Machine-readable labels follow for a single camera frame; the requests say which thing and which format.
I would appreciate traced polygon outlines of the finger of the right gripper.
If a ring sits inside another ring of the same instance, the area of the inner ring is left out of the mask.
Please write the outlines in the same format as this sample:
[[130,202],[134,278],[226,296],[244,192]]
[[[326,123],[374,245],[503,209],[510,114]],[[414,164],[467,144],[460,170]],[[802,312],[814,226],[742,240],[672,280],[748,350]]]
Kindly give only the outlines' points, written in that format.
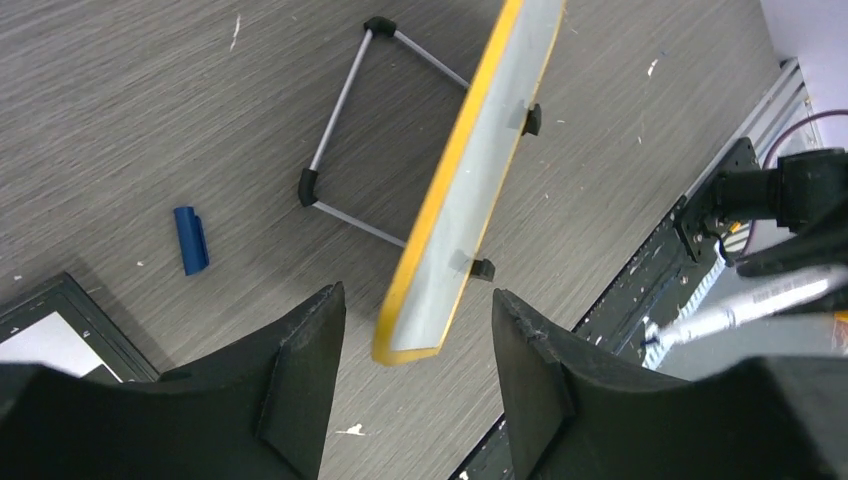
[[737,272],[753,278],[838,264],[847,264],[847,222],[823,219],[789,240],[740,260]]

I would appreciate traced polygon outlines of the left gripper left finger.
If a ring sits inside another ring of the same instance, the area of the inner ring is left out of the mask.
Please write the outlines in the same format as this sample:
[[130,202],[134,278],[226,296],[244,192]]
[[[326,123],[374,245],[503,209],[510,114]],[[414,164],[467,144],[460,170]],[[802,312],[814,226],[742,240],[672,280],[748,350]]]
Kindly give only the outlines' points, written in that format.
[[167,371],[104,384],[1,368],[5,479],[315,479],[342,343],[345,291]]

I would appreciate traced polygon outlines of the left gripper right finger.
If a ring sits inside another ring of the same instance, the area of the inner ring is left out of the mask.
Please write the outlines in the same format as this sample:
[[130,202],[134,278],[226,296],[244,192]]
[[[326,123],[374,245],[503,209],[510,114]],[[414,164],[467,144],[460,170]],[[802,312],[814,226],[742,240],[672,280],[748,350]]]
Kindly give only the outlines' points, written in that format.
[[847,362],[760,356],[696,381],[630,363],[507,290],[494,351],[519,479],[843,479]]

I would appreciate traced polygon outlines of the whiteboard marker pen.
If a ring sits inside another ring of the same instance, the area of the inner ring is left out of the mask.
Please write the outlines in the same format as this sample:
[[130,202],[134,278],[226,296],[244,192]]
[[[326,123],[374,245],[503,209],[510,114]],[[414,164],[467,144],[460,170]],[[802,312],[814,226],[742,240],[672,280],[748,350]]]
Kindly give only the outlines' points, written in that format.
[[845,266],[808,267],[773,278],[659,329],[642,344],[673,346],[819,300],[847,285]]

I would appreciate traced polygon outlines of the blue marker cap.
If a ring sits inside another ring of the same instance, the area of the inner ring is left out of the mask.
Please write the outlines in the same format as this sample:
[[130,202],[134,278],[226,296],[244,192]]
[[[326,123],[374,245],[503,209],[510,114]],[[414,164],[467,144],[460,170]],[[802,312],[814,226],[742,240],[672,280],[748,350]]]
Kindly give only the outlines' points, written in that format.
[[177,207],[173,214],[184,273],[195,275],[210,264],[202,221],[191,206]]

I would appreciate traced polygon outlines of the black white checkerboard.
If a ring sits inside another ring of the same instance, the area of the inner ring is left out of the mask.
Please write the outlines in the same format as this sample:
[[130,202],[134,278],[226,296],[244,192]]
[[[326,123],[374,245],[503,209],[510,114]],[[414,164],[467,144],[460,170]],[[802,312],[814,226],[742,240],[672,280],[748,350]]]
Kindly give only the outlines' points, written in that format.
[[1,362],[38,364],[104,384],[159,372],[67,273],[1,304]]

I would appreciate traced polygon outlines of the yellow framed whiteboard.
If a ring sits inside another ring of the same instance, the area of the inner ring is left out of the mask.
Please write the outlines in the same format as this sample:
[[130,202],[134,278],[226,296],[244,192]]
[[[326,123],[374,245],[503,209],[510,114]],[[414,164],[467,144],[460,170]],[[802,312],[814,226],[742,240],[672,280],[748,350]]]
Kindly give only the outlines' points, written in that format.
[[565,10],[563,1],[503,4],[380,309],[374,361],[441,350]]

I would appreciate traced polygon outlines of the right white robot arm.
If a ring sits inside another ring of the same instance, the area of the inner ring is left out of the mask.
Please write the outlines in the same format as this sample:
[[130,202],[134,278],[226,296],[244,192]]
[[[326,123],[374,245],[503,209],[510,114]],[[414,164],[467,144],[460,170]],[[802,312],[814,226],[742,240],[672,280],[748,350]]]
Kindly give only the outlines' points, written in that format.
[[774,220],[792,237],[732,263],[742,277],[847,264],[847,151],[780,157],[773,169],[725,173],[712,182],[707,220]]

